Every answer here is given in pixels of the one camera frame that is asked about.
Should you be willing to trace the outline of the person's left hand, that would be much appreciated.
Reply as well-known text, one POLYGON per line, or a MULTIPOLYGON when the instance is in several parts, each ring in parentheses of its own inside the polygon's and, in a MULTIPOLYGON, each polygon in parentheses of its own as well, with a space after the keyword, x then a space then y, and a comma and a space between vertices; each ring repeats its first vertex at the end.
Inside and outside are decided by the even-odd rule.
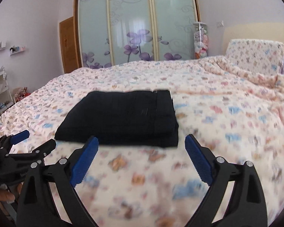
POLYGON ((0 201, 14 202, 18 198, 19 196, 15 196, 12 192, 10 192, 5 184, 0 186, 0 201))

